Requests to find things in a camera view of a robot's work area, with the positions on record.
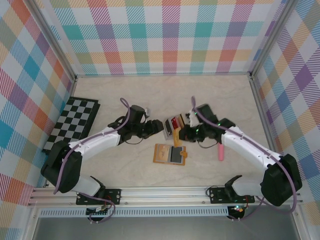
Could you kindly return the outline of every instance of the black bracket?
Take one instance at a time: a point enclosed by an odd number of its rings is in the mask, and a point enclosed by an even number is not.
[[[235,206],[228,206],[228,219],[242,219],[245,216],[246,209],[242,211],[236,210]]]
[[[115,188],[105,189],[103,193],[103,197],[99,197],[99,198],[109,200],[113,202],[115,205],[119,205],[120,199],[121,199],[121,189],[115,189]],[[105,205],[105,202],[86,197],[81,193],[77,193],[75,204],[76,205]]]
[[[99,222],[102,219],[104,219],[104,216],[107,215],[109,209],[106,208],[105,210],[100,210],[100,211],[96,211],[96,208],[87,208],[85,211],[85,215],[91,215],[91,220],[94,222]]]
[[[254,196],[237,196],[234,201],[231,201],[225,192],[225,187],[210,187],[208,189],[211,204],[253,204],[255,202]]]

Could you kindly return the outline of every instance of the colorful checkered pattern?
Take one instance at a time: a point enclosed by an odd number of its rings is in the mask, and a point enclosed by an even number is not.
[[[247,72],[274,3],[50,0],[53,17],[37,1],[49,24],[61,27],[59,36],[68,42],[59,42],[74,69],[85,75]]]
[[[256,83],[278,150],[298,160],[310,228],[320,236],[319,13],[319,0],[299,1]]]
[[[21,234],[71,80],[22,0],[0,1],[0,239]]]
[[[260,43],[260,46],[258,48],[258,51],[256,51],[256,54],[254,55],[254,58],[253,58],[253,61],[249,67],[249,72],[251,73],[256,65],[256,62],[260,56],[260,53],[261,51],[264,49],[266,43],[268,42],[269,40],[269,37],[270,37],[270,34],[271,32],[273,31],[275,25],[276,25],[276,22],[278,21],[279,17],[281,16],[281,13],[283,12],[285,6],[286,6],[286,3],[287,3],[288,0],[281,0],[281,3],[268,27],[268,30],[265,32],[265,35],[262,39],[262,42]]]

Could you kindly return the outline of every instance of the pink marker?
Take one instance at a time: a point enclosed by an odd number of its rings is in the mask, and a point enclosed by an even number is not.
[[[218,159],[219,161],[223,161],[225,158],[225,146],[218,143]]]

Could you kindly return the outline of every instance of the chessboard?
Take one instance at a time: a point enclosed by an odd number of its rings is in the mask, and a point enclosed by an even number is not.
[[[70,97],[42,151],[48,155],[56,142],[69,143],[86,138],[99,107],[98,100]]]

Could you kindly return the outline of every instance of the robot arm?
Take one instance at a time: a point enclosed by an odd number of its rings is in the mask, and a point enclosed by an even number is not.
[[[282,156],[265,148],[248,137],[238,126],[226,118],[218,120],[208,104],[197,107],[197,110],[210,122],[230,131],[213,127],[205,123],[197,115],[197,112],[190,111],[186,114],[190,125],[186,125],[179,132],[181,140],[202,142],[207,137],[215,139],[220,144],[238,152],[261,172],[254,177],[237,175],[229,180],[225,184],[224,191],[231,202],[234,202],[234,199],[239,196],[263,196],[271,204],[280,206],[293,195],[288,178],[284,171],[272,160],[272,157],[278,160],[287,170],[296,191],[302,187],[297,161],[294,157],[289,154]]]
[[[61,171],[62,163],[66,154],[73,148],[74,151],[68,157],[64,165],[61,181],[58,190],[61,193],[75,191],[96,198],[105,197],[105,186],[94,177],[80,175],[82,161],[86,161],[94,155],[122,144],[131,139],[132,136],[137,136],[141,139],[157,134],[163,130],[163,124],[159,120],[148,120],[148,110],[142,107],[132,105],[127,123],[117,131],[110,132],[116,129],[119,125],[125,122],[126,116],[119,117],[115,122],[110,123],[103,131],[98,132],[94,136],[89,136],[79,141],[66,143],[64,141],[56,142],[48,156],[47,161],[41,169],[41,174],[54,186],[57,185],[58,176]]]

